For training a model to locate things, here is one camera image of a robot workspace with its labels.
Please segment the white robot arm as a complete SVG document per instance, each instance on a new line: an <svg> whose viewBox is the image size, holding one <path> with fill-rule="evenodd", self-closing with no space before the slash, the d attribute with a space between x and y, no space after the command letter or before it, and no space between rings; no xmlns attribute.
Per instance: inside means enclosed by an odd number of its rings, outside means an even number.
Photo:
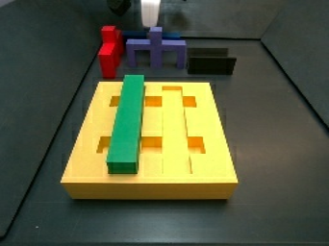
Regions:
<svg viewBox="0 0 329 246"><path fill-rule="evenodd" d="M142 0L142 22L146 27L154 27L158 22L161 0Z"/></svg>

